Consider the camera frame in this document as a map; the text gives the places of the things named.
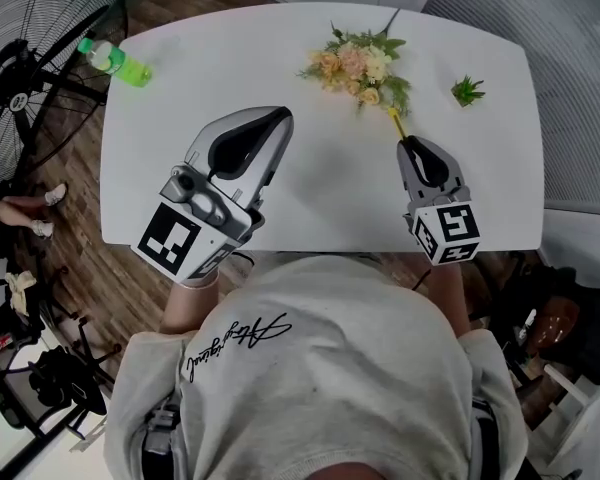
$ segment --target bottle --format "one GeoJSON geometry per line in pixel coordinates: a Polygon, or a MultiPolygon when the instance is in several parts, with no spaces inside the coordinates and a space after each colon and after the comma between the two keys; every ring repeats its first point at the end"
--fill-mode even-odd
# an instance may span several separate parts
{"type": "Polygon", "coordinates": [[[117,76],[135,87],[144,87],[151,79],[151,68],[127,55],[109,41],[84,38],[78,45],[94,68],[117,76]]]}

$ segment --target electric fan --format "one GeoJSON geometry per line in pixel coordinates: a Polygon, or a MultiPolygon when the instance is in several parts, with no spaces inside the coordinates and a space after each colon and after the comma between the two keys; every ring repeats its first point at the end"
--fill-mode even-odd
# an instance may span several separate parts
{"type": "Polygon", "coordinates": [[[0,0],[0,183],[51,158],[106,102],[109,76],[79,41],[126,35],[124,0],[0,0]]]}

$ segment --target white t-shirt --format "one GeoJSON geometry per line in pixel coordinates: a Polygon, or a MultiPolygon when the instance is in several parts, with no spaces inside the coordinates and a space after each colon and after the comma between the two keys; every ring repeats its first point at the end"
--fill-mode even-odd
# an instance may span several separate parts
{"type": "Polygon", "coordinates": [[[474,395],[495,413],[502,478],[526,453],[492,334],[456,339],[428,299],[343,257],[250,278],[195,335],[134,336],[107,422],[116,479],[142,478],[139,429],[174,389],[178,478],[301,480],[361,462],[387,479],[465,480],[474,395]]]}

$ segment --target pink flower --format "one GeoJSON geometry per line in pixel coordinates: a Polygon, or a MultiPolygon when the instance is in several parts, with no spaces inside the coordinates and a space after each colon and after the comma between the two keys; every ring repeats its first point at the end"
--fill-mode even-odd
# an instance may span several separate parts
{"type": "Polygon", "coordinates": [[[368,52],[356,48],[351,43],[343,44],[338,50],[338,58],[344,72],[352,80],[358,80],[367,69],[368,52]]]}

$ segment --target human foot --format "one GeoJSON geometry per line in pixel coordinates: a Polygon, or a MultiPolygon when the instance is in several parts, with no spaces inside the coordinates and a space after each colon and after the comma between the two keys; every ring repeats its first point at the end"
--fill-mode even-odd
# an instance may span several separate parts
{"type": "Polygon", "coordinates": [[[34,220],[31,230],[42,238],[51,238],[51,235],[53,235],[53,222],[34,220]]]}
{"type": "Polygon", "coordinates": [[[62,201],[66,195],[67,184],[60,183],[60,185],[44,195],[44,200],[47,202],[47,206],[54,206],[62,201]]]}

